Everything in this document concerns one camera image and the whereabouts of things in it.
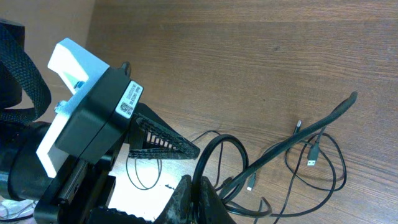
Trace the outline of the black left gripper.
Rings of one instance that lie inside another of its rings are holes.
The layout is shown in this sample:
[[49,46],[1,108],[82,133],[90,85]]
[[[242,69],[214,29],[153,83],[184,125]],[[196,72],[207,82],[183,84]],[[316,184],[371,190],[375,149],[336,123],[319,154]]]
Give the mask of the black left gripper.
[[110,175],[128,137],[134,159],[196,159],[200,149],[157,115],[134,114],[142,89],[124,62],[109,67],[82,99],[55,146],[68,157],[34,210],[37,223],[91,223],[111,200]]

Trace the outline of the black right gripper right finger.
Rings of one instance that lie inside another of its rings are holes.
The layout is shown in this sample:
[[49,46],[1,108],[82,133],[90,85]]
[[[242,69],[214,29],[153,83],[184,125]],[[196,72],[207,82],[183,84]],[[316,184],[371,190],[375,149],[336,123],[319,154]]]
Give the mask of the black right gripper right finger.
[[200,183],[198,222],[200,224],[236,224],[228,214],[209,179],[202,177]]

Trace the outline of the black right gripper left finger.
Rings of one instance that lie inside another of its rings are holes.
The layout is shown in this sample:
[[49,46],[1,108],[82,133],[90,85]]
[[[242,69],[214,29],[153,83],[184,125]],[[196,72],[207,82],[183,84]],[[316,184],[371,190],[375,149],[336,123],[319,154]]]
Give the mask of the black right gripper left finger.
[[187,224],[191,215],[192,178],[190,175],[182,176],[172,196],[161,214],[156,218],[155,224]]

